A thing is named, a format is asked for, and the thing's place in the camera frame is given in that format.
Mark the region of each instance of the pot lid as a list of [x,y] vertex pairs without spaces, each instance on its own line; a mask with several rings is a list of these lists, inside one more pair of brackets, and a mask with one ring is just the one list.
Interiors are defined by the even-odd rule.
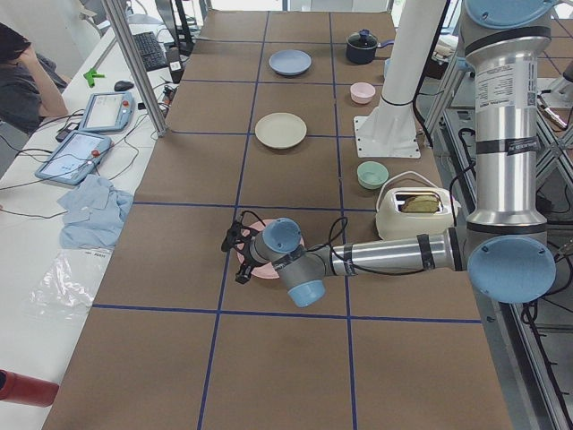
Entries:
[[371,34],[370,31],[366,29],[352,33],[350,36],[348,36],[347,42],[349,45],[361,49],[371,49],[377,47],[378,45],[378,39],[376,39],[376,36]]

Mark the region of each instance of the toaster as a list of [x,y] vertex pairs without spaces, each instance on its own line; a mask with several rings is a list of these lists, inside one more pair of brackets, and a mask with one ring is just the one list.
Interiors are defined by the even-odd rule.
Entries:
[[[407,173],[413,173],[434,185],[415,172]],[[384,185],[405,174],[395,176]],[[452,211],[458,215],[459,203],[454,202],[452,208],[448,190],[435,185],[401,187],[392,188],[382,195],[384,188],[376,203],[376,229],[383,240],[439,234],[453,226]]]

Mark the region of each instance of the pot handle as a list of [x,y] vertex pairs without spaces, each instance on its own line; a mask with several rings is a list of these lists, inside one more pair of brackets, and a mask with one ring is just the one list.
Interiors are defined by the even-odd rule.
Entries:
[[383,42],[380,42],[376,48],[381,49],[383,47],[389,47],[390,45],[394,45],[394,39],[384,40]]

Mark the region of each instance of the dark shirt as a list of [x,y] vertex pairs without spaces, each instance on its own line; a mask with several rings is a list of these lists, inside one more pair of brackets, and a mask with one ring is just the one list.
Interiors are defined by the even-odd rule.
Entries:
[[[37,54],[40,64],[62,92],[66,83],[56,73],[56,63]],[[18,64],[0,67],[0,119],[25,133],[34,132],[44,119],[39,115],[41,98],[28,69]]]

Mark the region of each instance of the person's arm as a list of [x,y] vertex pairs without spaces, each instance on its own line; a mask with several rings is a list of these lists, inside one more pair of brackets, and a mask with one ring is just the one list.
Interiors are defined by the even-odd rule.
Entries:
[[28,47],[18,57],[18,61],[26,66],[32,79],[38,87],[41,104],[39,105],[40,116],[65,116],[68,109],[65,106],[62,94],[52,81],[52,78],[44,70],[36,57],[32,47]]

